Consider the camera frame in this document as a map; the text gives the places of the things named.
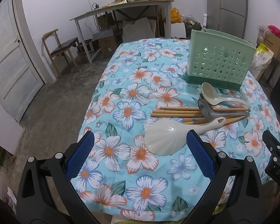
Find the bamboo chopstick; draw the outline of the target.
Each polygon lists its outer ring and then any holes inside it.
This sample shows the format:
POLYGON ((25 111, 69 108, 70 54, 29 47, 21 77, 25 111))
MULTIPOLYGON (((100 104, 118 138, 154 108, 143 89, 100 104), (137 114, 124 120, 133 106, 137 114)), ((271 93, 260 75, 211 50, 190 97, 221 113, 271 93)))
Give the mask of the bamboo chopstick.
MULTIPOLYGON (((242 119, 245 119, 246 117, 245 116, 239 116, 239 117, 228 117, 226 119, 226 124, 231 124, 231 123, 234 123, 234 122, 237 122, 239 120, 242 120, 242 119)), ((192 124, 203 124, 203 123, 209 123, 209 120, 207 119, 201 119, 201 120, 195 120, 195 121, 191 121, 191 122, 184 122, 184 124, 189 124, 189 125, 192 125, 192 124)))
POLYGON ((153 110, 152 114, 201 114, 200 111, 153 110))
MULTIPOLYGON (((248 112, 247 108, 216 108, 212 107, 215 111, 239 111, 239 112, 248 112)), ((199 111, 198 107, 160 107, 158 110, 167 110, 167 111, 199 111)))
POLYGON ((151 113, 151 117, 165 117, 165 118, 203 118, 201 113, 196 114, 164 114, 164 113, 151 113))

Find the grey metal spoon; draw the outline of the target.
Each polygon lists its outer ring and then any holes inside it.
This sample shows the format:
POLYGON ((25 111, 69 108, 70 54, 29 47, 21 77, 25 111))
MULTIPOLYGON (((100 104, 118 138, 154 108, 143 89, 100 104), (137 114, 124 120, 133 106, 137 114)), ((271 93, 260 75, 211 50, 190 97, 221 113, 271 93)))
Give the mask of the grey metal spoon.
POLYGON ((223 98, 218 97, 218 100, 215 100, 215 103, 222 103, 222 102, 236 102, 240 103, 245 106, 245 108, 218 108, 214 110, 211 107, 210 102, 204 98, 204 95, 200 93, 200 98, 198 99, 198 108, 202 116, 207 120, 215 120, 219 117, 249 117, 250 116, 250 107, 249 105, 241 99, 238 98, 223 98))

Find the beige soup ladle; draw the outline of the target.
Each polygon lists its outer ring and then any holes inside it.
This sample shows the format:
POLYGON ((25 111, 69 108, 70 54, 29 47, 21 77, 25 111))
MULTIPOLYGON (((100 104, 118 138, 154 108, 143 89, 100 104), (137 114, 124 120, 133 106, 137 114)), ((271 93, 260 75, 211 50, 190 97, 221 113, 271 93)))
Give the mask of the beige soup ladle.
POLYGON ((248 110, 250 110, 250 105, 244 100, 238 98, 228 98, 228 97, 224 98, 219 96, 216 90, 214 89, 214 87, 207 82, 204 82, 201 85, 201 91, 202 91, 203 98, 212 106, 216 106, 223 102, 235 102, 244 105, 248 110))

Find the white rice paddle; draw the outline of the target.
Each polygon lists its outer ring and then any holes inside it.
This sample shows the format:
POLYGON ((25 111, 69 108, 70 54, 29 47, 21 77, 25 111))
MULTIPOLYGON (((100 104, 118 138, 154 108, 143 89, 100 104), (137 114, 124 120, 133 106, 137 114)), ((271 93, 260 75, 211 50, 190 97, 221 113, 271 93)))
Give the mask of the white rice paddle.
POLYGON ((194 130, 197 135, 222 127, 224 117, 202 124, 183 124, 171 119, 159 120, 150 125, 144 134, 144 145, 149 152, 158 156, 172 155, 187 142, 187 133, 194 130))

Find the floral blue tablecloth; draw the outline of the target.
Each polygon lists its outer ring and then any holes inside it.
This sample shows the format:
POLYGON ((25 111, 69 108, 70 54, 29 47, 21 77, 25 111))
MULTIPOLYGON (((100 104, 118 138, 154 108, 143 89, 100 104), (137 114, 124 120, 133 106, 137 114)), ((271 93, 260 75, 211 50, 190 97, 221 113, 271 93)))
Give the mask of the floral blue tablecloth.
MULTIPOLYGON (((140 221, 177 221, 193 210, 209 179, 187 148, 156 156, 144 145, 146 129, 163 118, 161 107, 197 107, 201 86, 185 82, 191 42, 142 39, 123 43, 101 75, 84 116, 78 140, 88 131, 94 147, 71 180, 90 211, 140 221)), ((252 156, 262 184, 270 152, 262 142, 269 130, 280 141, 276 112, 262 87, 247 72, 240 91, 218 89, 224 97, 249 103, 251 116, 200 135, 231 158, 252 156)))

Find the white panel door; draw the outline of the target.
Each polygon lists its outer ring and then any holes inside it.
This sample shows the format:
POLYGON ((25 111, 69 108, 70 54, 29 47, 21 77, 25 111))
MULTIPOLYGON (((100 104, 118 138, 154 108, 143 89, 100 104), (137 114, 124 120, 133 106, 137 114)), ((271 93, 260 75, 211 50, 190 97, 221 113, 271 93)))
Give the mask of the white panel door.
POLYGON ((16 26, 13 0, 0 3, 0 104, 17 122, 43 86, 16 26))

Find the yellow white rice bag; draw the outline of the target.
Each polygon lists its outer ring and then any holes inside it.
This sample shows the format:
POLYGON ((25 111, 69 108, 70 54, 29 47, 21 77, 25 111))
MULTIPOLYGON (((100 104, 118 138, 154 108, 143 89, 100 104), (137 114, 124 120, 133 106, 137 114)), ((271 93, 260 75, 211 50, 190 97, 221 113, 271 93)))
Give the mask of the yellow white rice bag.
POLYGON ((266 68, 270 65, 274 56, 274 52, 271 51, 266 45, 261 43, 253 56, 252 62, 249 67, 250 73, 256 80, 260 80, 264 74, 266 68))

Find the wooden chair black seat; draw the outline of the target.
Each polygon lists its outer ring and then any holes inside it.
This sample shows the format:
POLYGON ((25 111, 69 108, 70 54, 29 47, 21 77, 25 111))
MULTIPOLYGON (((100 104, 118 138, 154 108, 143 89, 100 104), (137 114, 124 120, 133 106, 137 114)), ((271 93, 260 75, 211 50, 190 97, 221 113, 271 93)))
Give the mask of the wooden chair black seat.
POLYGON ((55 68, 57 74, 59 77, 62 77, 62 74, 61 72, 59 71, 55 61, 54 61, 54 58, 55 57, 59 57, 59 56, 62 56, 65 58, 65 61, 67 62, 68 65, 70 65, 68 59, 67 59, 67 56, 66 56, 66 52, 68 52, 69 56, 70 56, 70 59, 72 60, 74 66, 76 67, 77 71, 79 71, 79 68, 78 68, 78 65, 76 63, 76 60, 74 59, 73 57, 73 54, 70 50, 71 47, 79 47, 81 48, 80 44, 79 44, 79 39, 77 37, 75 38, 72 38, 72 39, 69 39, 68 41, 64 42, 64 43, 61 43, 60 42, 60 39, 58 37, 58 34, 57 34, 57 31, 58 29, 54 29, 50 32, 47 32, 45 33, 43 36, 42 36, 42 42, 43 42, 43 45, 44 45, 44 48, 51 60, 51 63, 53 64, 53 67, 55 68), (53 36, 55 38, 55 41, 57 42, 57 47, 53 50, 53 51, 50 51, 47 44, 46 44, 46 40, 53 36))

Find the cardboard box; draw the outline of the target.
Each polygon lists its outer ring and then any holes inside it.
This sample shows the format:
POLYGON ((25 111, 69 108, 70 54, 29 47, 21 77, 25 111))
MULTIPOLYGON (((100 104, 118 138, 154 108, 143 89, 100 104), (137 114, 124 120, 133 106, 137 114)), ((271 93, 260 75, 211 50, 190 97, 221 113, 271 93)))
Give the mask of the cardboard box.
POLYGON ((280 38, 270 33, 266 34, 263 39, 258 37, 256 43, 258 45, 263 43, 274 53, 273 57, 280 62, 280 38))

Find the green plastic utensil holder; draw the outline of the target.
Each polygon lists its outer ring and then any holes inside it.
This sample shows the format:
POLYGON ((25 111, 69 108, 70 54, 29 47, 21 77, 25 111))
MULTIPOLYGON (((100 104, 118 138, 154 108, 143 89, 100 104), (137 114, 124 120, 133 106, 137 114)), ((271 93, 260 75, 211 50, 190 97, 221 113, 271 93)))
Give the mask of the green plastic utensil holder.
POLYGON ((206 29, 191 32, 185 81, 239 91, 256 48, 241 38, 206 29))

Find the pink plastic bag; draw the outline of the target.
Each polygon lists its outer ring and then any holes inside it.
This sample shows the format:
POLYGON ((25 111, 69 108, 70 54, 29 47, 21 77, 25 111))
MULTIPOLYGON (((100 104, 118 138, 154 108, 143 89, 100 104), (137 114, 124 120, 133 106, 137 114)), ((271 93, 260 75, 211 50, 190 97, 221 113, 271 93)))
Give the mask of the pink plastic bag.
POLYGON ((268 29, 271 31, 272 34, 280 38, 280 29, 274 25, 269 25, 268 29))

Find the grey refrigerator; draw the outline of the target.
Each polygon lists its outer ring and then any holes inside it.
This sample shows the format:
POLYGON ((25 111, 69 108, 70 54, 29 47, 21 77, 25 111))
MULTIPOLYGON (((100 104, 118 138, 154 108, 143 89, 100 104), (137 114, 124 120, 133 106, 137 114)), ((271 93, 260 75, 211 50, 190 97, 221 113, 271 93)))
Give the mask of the grey refrigerator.
POLYGON ((207 0, 206 28, 243 38, 248 0, 207 0))

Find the white work table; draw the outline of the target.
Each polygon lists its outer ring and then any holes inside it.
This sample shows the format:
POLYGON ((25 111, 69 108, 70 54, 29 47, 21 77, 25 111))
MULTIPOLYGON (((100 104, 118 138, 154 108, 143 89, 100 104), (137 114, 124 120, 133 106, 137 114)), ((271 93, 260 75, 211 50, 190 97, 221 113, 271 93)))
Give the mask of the white work table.
POLYGON ((164 31, 165 31, 165 38, 171 38, 171 5, 172 5, 172 0, 140 0, 140 1, 135 1, 132 3, 124 3, 124 4, 117 4, 117 5, 111 5, 111 6, 106 6, 104 8, 96 9, 89 11, 87 13, 84 13, 82 15, 79 15, 77 17, 74 17, 71 19, 75 22, 79 39, 82 42, 83 48, 85 49, 85 54, 87 56, 88 62, 91 64, 92 60, 95 59, 95 57, 98 55, 99 50, 91 56, 88 52, 85 39, 79 24, 79 21, 82 19, 86 19, 90 16, 96 16, 97 14, 100 13, 105 13, 105 12, 113 12, 117 11, 119 14, 122 16, 125 16, 128 19, 131 19, 128 15, 123 13, 123 9, 128 9, 128 8, 136 8, 136 7, 144 7, 143 11, 139 14, 140 16, 145 13, 146 10, 148 10, 151 6, 161 6, 164 8, 165 11, 165 25, 164 25, 164 31))

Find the orange plastic bag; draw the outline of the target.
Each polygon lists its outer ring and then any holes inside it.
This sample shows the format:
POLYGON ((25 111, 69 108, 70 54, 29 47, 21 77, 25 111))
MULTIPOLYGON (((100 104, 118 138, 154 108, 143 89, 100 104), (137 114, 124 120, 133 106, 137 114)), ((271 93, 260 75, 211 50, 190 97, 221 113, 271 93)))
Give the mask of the orange plastic bag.
POLYGON ((172 8, 171 9, 171 23, 181 23, 182 22, 182 18, 180 15, 180 12, 177 8, 172 8))

